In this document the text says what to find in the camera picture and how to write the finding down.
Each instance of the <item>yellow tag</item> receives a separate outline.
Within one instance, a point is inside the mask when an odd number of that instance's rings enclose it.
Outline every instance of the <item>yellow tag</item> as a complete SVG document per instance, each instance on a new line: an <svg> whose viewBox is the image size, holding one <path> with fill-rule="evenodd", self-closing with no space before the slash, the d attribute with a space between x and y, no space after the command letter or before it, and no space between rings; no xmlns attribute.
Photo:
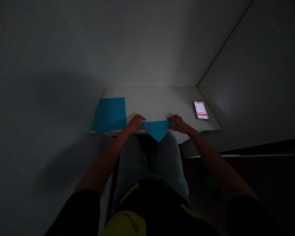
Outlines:
<svg viewBox="0 0 295 236"><path fill-rule="evenodd" d="M135 190L138 187L139 187L139 182L137 182L135 185L132 186L132 188L129 189L129 191L120 200L120 204L122 204L124 200L126 200L126 198L129 197L129 195L133 192L133 190Z"/></svg>

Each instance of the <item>blue paper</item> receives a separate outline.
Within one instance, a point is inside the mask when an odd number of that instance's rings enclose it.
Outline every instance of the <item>blue paper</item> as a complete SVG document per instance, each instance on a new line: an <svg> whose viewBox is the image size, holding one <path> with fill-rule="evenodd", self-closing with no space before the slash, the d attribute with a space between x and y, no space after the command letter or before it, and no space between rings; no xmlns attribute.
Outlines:
<svg viewBox="0 0 295 236"><path fill-rule="evenodd" d="M123 129L127 126L125 98L102 98L90 131L96 133Z"/></svg>
<svg viewBox="0 0 295 236"><path fill-rule="evenodd" d="M167 134L168 126L171 126L171 121L154 121L154 122L142 122L142 126L147 127L148 132L157 142L160 142L162 138Z"/></svg>

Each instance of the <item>gray shorts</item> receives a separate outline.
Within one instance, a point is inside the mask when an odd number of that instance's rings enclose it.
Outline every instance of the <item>gray shorts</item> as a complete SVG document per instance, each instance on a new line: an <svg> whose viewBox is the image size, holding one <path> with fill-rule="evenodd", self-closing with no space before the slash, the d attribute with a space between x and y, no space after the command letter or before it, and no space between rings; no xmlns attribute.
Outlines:
<svg viewBox="0 0 295 236"><path fill-rule="evenodd" d="M139 180L156 180L173 189L189 202L189 187L184 177L180 151L175 137L166 134L159 142L152 156L152 171L138 139L131 135L122 149L119 162L115 202Z"/></svg>

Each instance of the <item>phone screen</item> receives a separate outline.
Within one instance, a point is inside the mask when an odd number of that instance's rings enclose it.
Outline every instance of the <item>phone screen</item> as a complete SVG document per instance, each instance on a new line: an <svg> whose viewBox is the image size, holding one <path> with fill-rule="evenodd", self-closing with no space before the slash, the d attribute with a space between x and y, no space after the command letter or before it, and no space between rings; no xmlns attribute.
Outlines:
<svg viewBox="0 0 295 236"><path fill-rule="evenodd" d="M202 120L209 119L204 102L193 101L193 105L194 105L195 115L197 119L202 119Z"/></svg>

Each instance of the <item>white desk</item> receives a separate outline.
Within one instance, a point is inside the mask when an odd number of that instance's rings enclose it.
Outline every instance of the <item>white desk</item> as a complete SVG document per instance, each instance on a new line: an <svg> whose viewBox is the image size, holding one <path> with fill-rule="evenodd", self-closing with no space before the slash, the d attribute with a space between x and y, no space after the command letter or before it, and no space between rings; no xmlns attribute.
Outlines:
<svg viewBox="0 0 295 236"><path fill-rule="evenodd" d="M196 86L189 87L145 87L145 88L106 88L102 98L124 97L126 103L127 123L132 117L140 114L146 121L166 120L171 115L178 114L198 132L204 130L219 130L220 124L206 105L209 120L198 120L193 109L193 100L204 101ZM105 132L105 135L117 135L121 130ZM170 130L178 143L188 140L188 136ZM144 130L137 134L146 134Z"/></svg>

